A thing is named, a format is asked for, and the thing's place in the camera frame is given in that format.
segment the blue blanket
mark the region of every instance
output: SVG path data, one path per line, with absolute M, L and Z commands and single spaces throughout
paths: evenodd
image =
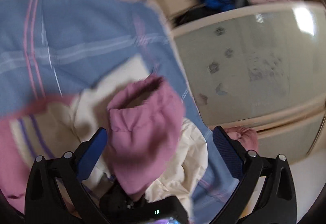
M 203 124 L 158 13 L 122 0 L 0 0 L 0 118 L 44 96 L 76 94 L 140 53 L 165 76 L 204 135 L 209 165 L 194 194 L 195 223 L 207 223 L 236 187 Z

